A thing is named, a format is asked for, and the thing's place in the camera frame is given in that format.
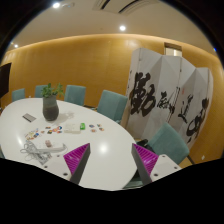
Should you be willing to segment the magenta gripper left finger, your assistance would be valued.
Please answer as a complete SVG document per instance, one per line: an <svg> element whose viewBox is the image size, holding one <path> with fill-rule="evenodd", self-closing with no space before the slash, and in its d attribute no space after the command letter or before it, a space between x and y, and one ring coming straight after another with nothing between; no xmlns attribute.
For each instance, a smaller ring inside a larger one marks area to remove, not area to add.
<svg viewBox="0 0 224 224"><path fill-rule="evenodd" d="M64 155L64 160L71 173L70 181L79 184L90 156L90 144L84 144Z"/></svg>

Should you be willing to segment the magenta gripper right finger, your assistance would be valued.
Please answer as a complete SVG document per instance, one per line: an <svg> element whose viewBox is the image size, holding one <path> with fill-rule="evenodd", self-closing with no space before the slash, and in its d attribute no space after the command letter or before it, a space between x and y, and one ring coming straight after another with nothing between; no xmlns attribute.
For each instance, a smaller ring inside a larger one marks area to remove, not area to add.
<svg viewBox="0 0 224 224"><path fill-rule="evenodd" d="M137 144L132 144L131 153L136 163L143 185L150 184L150 175L159 156Z"/></svg>

